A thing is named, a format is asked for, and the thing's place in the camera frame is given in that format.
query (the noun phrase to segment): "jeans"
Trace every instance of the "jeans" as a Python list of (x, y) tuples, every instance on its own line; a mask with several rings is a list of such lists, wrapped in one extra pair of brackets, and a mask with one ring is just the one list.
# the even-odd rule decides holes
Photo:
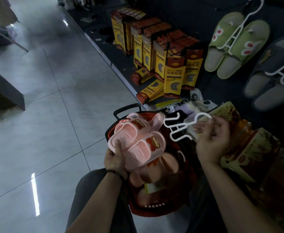
[[(246, 193), (247, 189), (239, 177), (230, 170), (227, 170), (226, 172), (249, 197), (250, 195), (249, 193)], [(76, 187), (75, 197), (72, 203), (66, 229), (70, 227), (81, 213), (104, 176), (105, 169), (98, 169), (89, 172), (79, 181)], [(189, 195), (189, 199), (192, 216), (186, 233), (227, 232), (216, 200), (205, 175), (201, 176), (197, 180)], [(124, 187), (121, 188), (118, 196), (110, 229), (110, 233), (121, 232), (136, 232)]]

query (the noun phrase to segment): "person's left hand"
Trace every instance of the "person's left hand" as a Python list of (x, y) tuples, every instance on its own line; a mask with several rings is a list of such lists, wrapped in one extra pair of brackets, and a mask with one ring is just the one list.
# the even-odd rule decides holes
[(125, 157), (121, 150), (121, 143), (119, 140), (115, 142), (115, 154), (110, 149), (107, 149), (105, 158), (104, 158), (104, 166), (106, 170), (114, 170), (119, 172), (125, 180), (128, 178), (128, 174), (124, 169), (126, 164)]

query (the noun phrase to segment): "basket handle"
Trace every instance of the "basket handle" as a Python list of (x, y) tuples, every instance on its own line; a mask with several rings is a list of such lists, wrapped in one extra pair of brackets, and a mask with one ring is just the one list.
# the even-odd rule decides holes
[(141, 109), (141, 105), (139, 103), (135, 103), (135, 104), (131, 104), (131, 105), (127, 105), (127, 106), (124, 106), (120, 109), (117, 109), (116, 111), (114, 111), (113, 115), (115, 118), (117, 118), (118, 121), (120, 121), (121, 119), (119, 117), (117, 117), (117, 115), (121, 112), (124, 112), (128, 109), (132, 109), (132, 108), (135, 108), (135, 107), (139, 107), (140, 109), (140, 112), (142, 112), (142, 109)]

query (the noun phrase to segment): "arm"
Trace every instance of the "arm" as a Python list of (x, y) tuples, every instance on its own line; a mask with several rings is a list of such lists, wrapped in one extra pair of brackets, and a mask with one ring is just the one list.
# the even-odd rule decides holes
[(219, 165), (220, 158), (229, 145), (228, 122), (214, 116), (213, 120), (194, 127), (198, 129), (198, 133), (202, 133), (196, 146), (198, 158), (228, 232), (281, 232), (251, 203)]
[[(128, 176), (124, 165), (121, 146), (117, 142), (115, 156), (107, 149), (104, 166), (107, 170), (119, 172), (126, 179)], [(107, 173), (66, 233), (109, 233), (121, 185), (122, 181), (117, 175)]]

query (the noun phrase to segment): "black display wall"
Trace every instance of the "black display wall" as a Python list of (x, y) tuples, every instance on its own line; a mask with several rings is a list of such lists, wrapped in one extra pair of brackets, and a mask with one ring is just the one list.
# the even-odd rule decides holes
[[(198, 39), (210, 40), (219, 20), (233, 11), (243, 12), (248, 0), (141, 0), (139, 7), (152, 16), (180, 27), (187, 34), (198, 32)], [(258, 3), (253, 2), (245, 15), (254, 11)], [(247, 23), (256, 19), (267, 21), (271, 27), (271, 35), (264, 48), (231, 78), (222, 80), (216, 72), (204, 72), (199, 77), (208, 80), (197, 83), (207, 100), (216, 104), (232, 101), (241, 116), (253, 123), (253, 127), (264, 127), (282, 142), (284, 146), (284, 105), (268, 112), (257, 112), (252, 108), (251, 99), (243, 96), (242, 90), (257, 62), (261, 52), (274, 40), (284, 36), (284, 7), (265, 3), (263, 8), (251, 16)]]

